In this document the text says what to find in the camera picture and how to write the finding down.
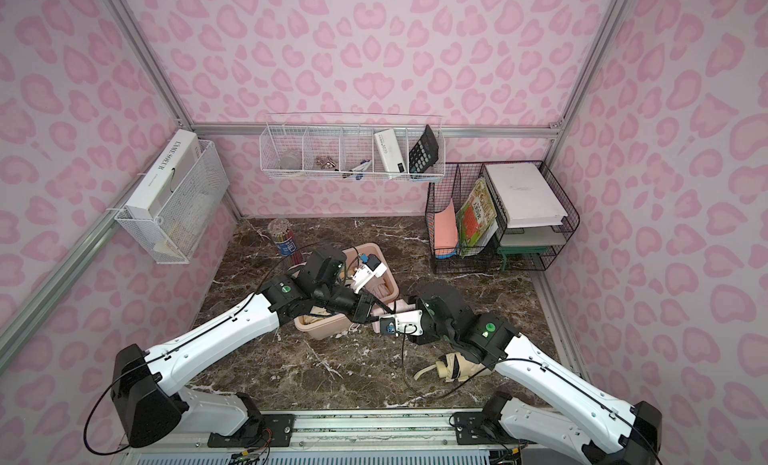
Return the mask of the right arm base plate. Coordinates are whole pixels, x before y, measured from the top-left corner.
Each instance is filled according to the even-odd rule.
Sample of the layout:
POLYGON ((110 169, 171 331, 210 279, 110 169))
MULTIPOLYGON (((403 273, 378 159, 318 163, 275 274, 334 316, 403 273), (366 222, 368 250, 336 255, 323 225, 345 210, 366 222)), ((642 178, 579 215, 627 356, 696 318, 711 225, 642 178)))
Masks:
POLYGON ((449 420, 458 445, 527 446, 531 442, 517 439, 505 432, 501 425, 482 412, 455 412, 449 420))

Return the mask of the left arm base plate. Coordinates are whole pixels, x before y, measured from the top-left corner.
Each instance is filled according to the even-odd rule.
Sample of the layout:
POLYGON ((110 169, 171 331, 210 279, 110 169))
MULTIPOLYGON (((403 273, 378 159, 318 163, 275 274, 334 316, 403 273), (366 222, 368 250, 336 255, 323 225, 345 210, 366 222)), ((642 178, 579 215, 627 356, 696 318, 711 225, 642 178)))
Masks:
POLYGON ((294 414, 259 414, 248 418, 232 435, 211 433, 208 448, 288 447, 296 416, 294 414))

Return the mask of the cream umbrella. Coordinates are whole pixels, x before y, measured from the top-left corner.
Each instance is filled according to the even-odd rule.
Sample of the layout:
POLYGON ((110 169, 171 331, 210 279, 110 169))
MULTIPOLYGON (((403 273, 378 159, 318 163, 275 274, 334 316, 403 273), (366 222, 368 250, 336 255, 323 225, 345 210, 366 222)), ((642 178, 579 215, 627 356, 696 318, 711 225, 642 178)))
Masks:
POLYGON ((418 381, 425 374, 435 371, 447 383, 464 383, 472 377, 489 375, 491 371, 481 364, 467 360, 458 352, 440 356, 432 365, 419 370, 413 379, 418 381))

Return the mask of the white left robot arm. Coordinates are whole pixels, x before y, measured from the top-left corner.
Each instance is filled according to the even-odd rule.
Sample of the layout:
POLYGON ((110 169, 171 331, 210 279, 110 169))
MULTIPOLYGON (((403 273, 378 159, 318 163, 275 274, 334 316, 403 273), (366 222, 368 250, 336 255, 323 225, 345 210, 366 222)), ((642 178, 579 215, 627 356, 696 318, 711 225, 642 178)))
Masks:
POLYGON ((372 320, 379 299, 366 284, 387 270, 362 254, 352 275, 334 247, 313 251, 296 271, 276 275, 230 310, 147 350, 136 344, 116 356, 109 394, 129 446, 142 448, 173 433, 206 433, 213 447, 259 448, 273 439, 255 401, 195 392, 188 383, 247 342, 321 308, 354 323, 372 320))

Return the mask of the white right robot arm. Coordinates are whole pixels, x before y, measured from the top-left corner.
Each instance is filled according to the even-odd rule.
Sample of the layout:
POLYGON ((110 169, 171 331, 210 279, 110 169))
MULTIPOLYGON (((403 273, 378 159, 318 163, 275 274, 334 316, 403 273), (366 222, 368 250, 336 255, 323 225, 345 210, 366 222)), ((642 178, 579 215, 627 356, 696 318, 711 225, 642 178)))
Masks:
POLYGON ((580 464, 658 464, 662 414, 652 404, 630 404, 584 381, 549 357, 511 321, 477 313, 445 282, 426 286, 411 311, 389 330, 415 343, 444 341, 463 358, 534 392, 552 411, 497 396, 487 402, 493 429, 533 442, 580 464))

